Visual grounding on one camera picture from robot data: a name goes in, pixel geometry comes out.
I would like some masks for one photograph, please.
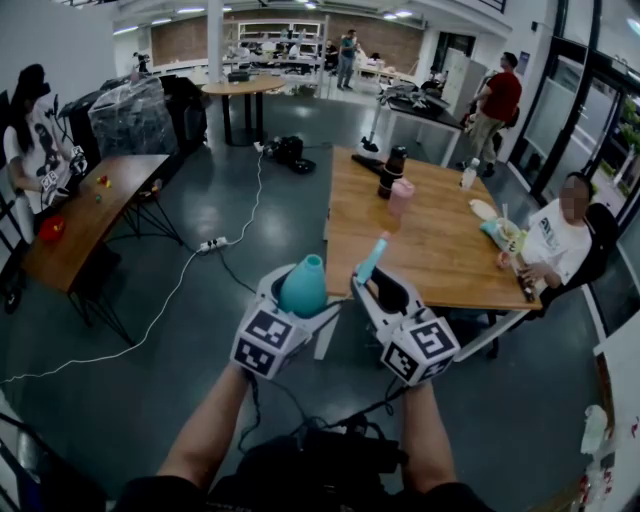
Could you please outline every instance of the jeans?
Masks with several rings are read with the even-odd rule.
[[[353,57],[340,55],[338,58],[338,87],[348,86],[353,74]]]

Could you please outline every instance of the round table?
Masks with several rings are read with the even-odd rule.
[[[262,122],[262,93],[284,87],[282,78],[270,75],[252,75],[253,80],[248,82],[207,84],[202,87],[202,92],[212,96],[222,96],[222,115],[224,117],[224,139],[229,146],[251,146],[254,142],[264,144],[267,136]],[[229,96],[244,95],[244,121],[243,130],[231,131],[231,118],[229,116]],[[256,129],[251,127],[251,95],[256,95]]]

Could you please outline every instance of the plastic bag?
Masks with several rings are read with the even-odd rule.
[[[178,141],[158,78],[127,83],[89,109],[100,156],[171,154]]]

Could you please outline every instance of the woman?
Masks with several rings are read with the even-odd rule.
[[[24,191],[29,200],[36,233],[54,213],[51,206],[64,197],[59,189],[67,186],[70,176],[71,155],[53,129],[50,109],[44,102],[50,91],[40,64],[24,69],[11,100],[9,126],[4,132],[11,182],[16,192]]]

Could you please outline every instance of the drink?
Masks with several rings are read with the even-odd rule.
[[[469,190],[473,185],[473,182],[478,175],[478,166],[480,165],[480,160],[474,158],[471,160],[469,167],[467,167],[462,173],[462,179],[460,180],[460,188],[462,190]]]

